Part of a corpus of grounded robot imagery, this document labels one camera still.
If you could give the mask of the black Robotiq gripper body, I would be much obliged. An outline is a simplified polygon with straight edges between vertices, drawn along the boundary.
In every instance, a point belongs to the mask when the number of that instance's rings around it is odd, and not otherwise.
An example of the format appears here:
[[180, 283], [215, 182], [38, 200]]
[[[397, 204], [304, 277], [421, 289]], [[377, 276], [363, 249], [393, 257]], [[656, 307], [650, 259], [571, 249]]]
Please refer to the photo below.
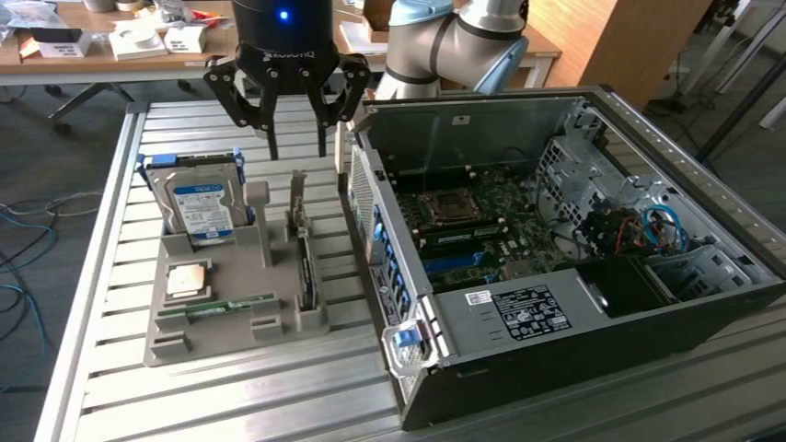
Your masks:
[[[332, 40], [332, 2], [321, 0], [237, 0], [232, 3], [239, 70], [260, 85], [279, 82], [280, 94], [303, 94], [300, 70], [324, 83], [339, 64]], [[276, 77], [268, 70], [279, 71]]]

